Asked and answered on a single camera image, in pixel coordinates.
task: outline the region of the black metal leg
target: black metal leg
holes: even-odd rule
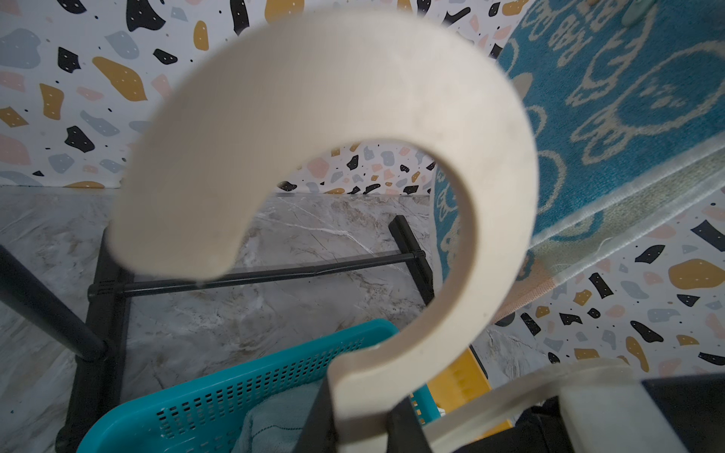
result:
[[[86,325],[106,341],[107,358],[98,362],[76,360],[65,426],[56,437],[57,453],[75,452],[91,426],[120,402],[131,302],[113,291],[102,289],[131,281],[133,274],[121,268],[111,257],[104,232],[94,278],[94,285],[101,290],[88,298]]]
[[[93,362],[104,356],[103,340],[3,246],[0,300],[84,360]]]
[[[388,224],[388,229],[402,253],[419,253],[418,258],[405,264],[407,264],[413,281],[418,287],[420,296],[423,297],[423,302],[426,305],[430,304],[435,297],[433,292],[433,271],[431,271],[426,254],[418,244],[418,240],[415,239],[413,230],[410,229],[405,216],[396,215],[393,221]]]
[[[418,416],[406,397],[386,417],[387,453],[431,453]],[[332,414],[330,386],[325,378],[312,405],[293,453],[334,453],[337,431]]]

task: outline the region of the teal towel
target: teal towel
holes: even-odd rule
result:
[[[290,388],[252,408],[231,453],[289,453],[297,444],[322,381]]]

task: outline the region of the black pole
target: black pole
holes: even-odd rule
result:
[[[83,360],[93,362],[104,356],[103,340],[3,246],[0,246],[0,301]]]
[[[407,264],[410,275],[418,287],[420,297],[428,306],[435,294],[433,291],[433,271],[431,266],[428,265],[426,253],[423,252],[418,240],[415,239],[413,230],[410,229],[404,215],[396,215],[392,222],[388,224],[388,229],[402,253],[418,253],[417,259],[412,259],[405,264]]]
[[[382,257],[351,259],[350,261],[334,262],[324,265],[228,274],[217,280],[198,283],[189,280],[152,280],[133,283],[113,283],[112,285],[94,283],[88,287],[88,297],[90,299],[102,294],[116,294],[117,296],[124,297],[151,296],[153,294],[178,293],[180,291],[195,291],[197,289],[222,288],[224,286],[249,285],[251,283],[264,283],[268,281],[319,277],[321,275],[349,272],[367,267],[410,262],[420,257],[425,259],[425,256],[426,253],[423,250],[417,250]]]

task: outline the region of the yellow container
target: yellow container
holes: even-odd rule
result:
[[[438,407],[451,413],[491,391],[491,384],[478,363],[471,348],[468,348],[441,374],[428,382],[428,389]],[[512,427],[511,422],[506,420],[487,431],[480,439]]]

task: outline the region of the black metal bar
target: black metal bar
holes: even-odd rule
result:
[[[385,421],[388,432],[387,453],[431,452],[421,424],[418,422],[418,416],[415,415],[413,405],[407,397],[388,412]],[[355,434],[364,436],[364,421],[358,422],[357,426],[361,427]],[[330,386],[327,378],[324,378],[292,451],[293,453],[334,453],[337,451],[337,441]]]
[[[3,246],[0,300],[83,360],[93,362],[104,356],[103,340]]]
[[[133,274],[121,268],[111,257],[104,232],[94,285],[113,288],[131,281]],[[106,341],[107,358],[92,363],[76,361],[65,426],[56,437],[57,453],[74,453],[91,426],[119,404],[130,308],[128,298],[113,293],[88,298],[86,324]]]
[[[224,286],[249,285],[250,283],[319,277],[320,275],[349,272],[350,270],[365,269],[367,267],[392,265],[398,262],[411,262],[419,259],[421,256],[425,259],[425,252],[417,250],[410,253],[354,259],[326,265],[229,274],[217,280],[198,283],[189,280],[153,280],[136,283],[116,283],[114,286],[104,286],[103,284],[94,283],[88,287],[88,297],[91,298],[110,293],[126,297],[151,296],[153,294],[176,293],[179,291],[195,291],[198,289],[222,288]]]
[[[393,221],[388,224],[388,229],[402,253],[423,252],[405,216],[396,215]],[[428,265],[425,252],[419,254],[417,259],[408,261],[406,264],[415,285],[418,287],[420,296],[423,297],[423,302],[426,305],[430,304],[435,297],[433,292],[433,271],[431,266]]]

